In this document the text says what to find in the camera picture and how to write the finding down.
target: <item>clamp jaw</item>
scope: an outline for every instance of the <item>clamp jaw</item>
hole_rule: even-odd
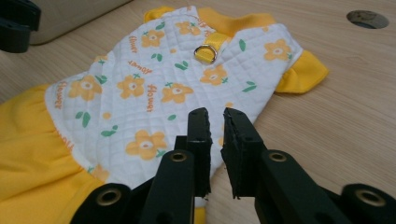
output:
[[[396,200],[387,193],[363,184],[347,185],[341,195],[321,188],[291,155],[267,149],[243,112],[226,108],[224,120],[221,156],[233,197],[254,197],[260,223],[396,223]],[[190,112],[188,125],[155,177],[133,190],[103,185],[71,223],[192,223],[194,197],[210,192],[206,109]]]
[[[0,50],[24,53],[31,31],[37,31],[41,10],[27,0],[0,0]]]

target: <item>round hole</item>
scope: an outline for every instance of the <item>round hole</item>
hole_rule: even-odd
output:
[[[162,212],[157,216],[156,221],[159,224],[170,224],[173,221],[173,215],[169,212]]]
[[[106,189],[102,191],[96,198],[96,202],[102,206],[109,206],[116,203],[121,198],[119,189]]]
[[[172,161],[184,161],[187,159],[187,155],[181,152],[177,152],[172,154],[171,159]]]
[[[270,159],[273,161],[285,161],[287,158],[281,153],[273,152],[270,154]]]
[[[367,29],[381,29],[389,25],[386,17],[373,11],[355,10],[346,14],[353,24]]]
[[[315,219],[319,222],[319,223],[323,223],[323,224],[333,224],[334,219],[332,219],[331,216],[325,214],[325,213],[316,213],[315,214]]]
[[[368,189],[356,190],[356,196],[364,203],[368,203],[375,207],[382,207],[387,202],[377,193],[372,192]]]

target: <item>quilted pattern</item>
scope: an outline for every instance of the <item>quilted pattern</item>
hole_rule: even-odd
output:
[[[89,71],[48,88],[55,126],[87,172],[137,187],[155,175],[198,107],[209,112],[215,172],[224,108],[254,121],[303,50],[284,25],[273,24],[237,32],[213,64],[200,63],[193,52],[213,32],[195,7],[177,9],[125,36]]]

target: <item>metal ring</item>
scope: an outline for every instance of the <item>metal ring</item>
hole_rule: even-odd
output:
[[[208,45],[208,44],[203,44],[203,45],[201,45],[200,47],[198,47],[195,51],[194,51],[194,56],[195,56],[195,58],[197,58],[197,53],[198,53],[198,50],[200,50],[200,49],[210,49],[210,51],[212,51],[212,53],[213,53],[213,58],[212,58],[212,60],[210,61],[210,63],[213,63],[217,58],[218,58],[218,52],[216,51],[216,49],[215,48],[213,48],[211,45]]]
[[[96,202],[102,206],[109,206],[116,203],[120,198],[121,191],[119,189],[106,189],[96,197]]]
[[[368,203],[375,207],[382,207],[387,202],[380,195],[368,189],[358,189],[355,191],[356,196],[364,203]]]

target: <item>yellow trim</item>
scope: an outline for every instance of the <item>yellow trim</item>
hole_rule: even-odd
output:
[[[209,27],[215,29],[218,33],[233,37],[238,31],[263,27],[275,24],[275,19],[267,13],[248,14],[240,18],[231,18],[219,14],[217,11],[210,7],[198,9],[199,17]]]
[[[311,52],[304,50],[297,62],[280,79],[276,92],[305,93],[317,86],[329,70]]]
[[[157,20],[163,16],[166,12],[174,11],[175,9],[172,7],[157,7],[150,11],[147,11],[144,16],[144,23],[148,21]]]

